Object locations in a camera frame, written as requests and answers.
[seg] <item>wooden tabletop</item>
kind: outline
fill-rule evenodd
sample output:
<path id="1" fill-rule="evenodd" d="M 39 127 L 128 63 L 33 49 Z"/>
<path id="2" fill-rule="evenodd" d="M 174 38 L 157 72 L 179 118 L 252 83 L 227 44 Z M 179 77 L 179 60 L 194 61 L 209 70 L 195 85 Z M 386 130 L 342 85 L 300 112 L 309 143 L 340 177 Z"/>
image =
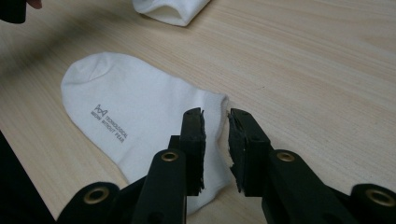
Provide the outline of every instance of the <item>wooden tabletop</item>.
<path id="1" fill-rule="evenodd" d="M 327 185 L 396 191 L 396 2 L 215 0 L 187 27 L 131 1 L 46 1 L 0 21 L 0 129 L 56 218 L 115 164 L 72 123 L 60 84 L 71 63 L 111 51 L 140 58 L 250 112 L 274 148 L 298 153 Z M 228 124 L 219 141 L 228 155 Z M 235 184 L 188 223 L 265 223 Z"/>

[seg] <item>wooden table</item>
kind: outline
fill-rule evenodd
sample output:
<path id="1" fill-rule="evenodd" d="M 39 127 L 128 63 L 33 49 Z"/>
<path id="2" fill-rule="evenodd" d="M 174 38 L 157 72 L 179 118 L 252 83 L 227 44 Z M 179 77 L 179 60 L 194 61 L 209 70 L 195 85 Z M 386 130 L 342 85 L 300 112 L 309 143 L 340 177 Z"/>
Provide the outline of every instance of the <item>wooden table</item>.
<path id="1" fill-rule="evenodd" d="M 131 1 L 43 1 L 0 22 L 0 129 L 56 218 L 118 168 L 71 122 L 60 83 L 90 54 L 134 55 L 253 114 L 273 142 L 327 185 L 396 191 L 396 2 L 211 1 L 187 27 L 137 14 Z M 228 156 L 228 125 L 219 141 Z M 235 185 L 188 223 L 265 223 Z"/>

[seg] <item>metal grommet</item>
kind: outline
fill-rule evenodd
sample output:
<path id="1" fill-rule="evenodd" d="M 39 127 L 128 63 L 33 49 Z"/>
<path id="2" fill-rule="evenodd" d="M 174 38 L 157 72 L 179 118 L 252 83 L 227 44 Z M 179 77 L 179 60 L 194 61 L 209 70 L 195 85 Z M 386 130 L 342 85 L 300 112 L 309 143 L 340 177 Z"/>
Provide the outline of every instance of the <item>metal grommet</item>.
<path id="1" fill-rule="evenodd" d="M 295 158 L 293 155 L 291 155 L 288 152 L 279 152 L 276 154 L 277 158 L 282 160 L 282 161 L 294 161 Z"/>
<path id="2" fill-rule="evenodd" d="M 163 161 L 175 161 L 177 158 L 178 155 L 175 152 L 165 152 L 161 155 L 161 159 L 163 159 Z"/>
<path id="3" fill-rule="evenodd" d="M 396 205 L 396 201 L 386 192 L 378 189 L 367 189 L 366 196 L 373 202 L 381 204 L 386 207 L 393 207 Z"/>
<path id="4" fill-rule="evenodd" d="M 96 204 L 107 198 L 109 194 L 107 187 L 97 187 L 88 191 L 84 196 L 84 203 Z"/>

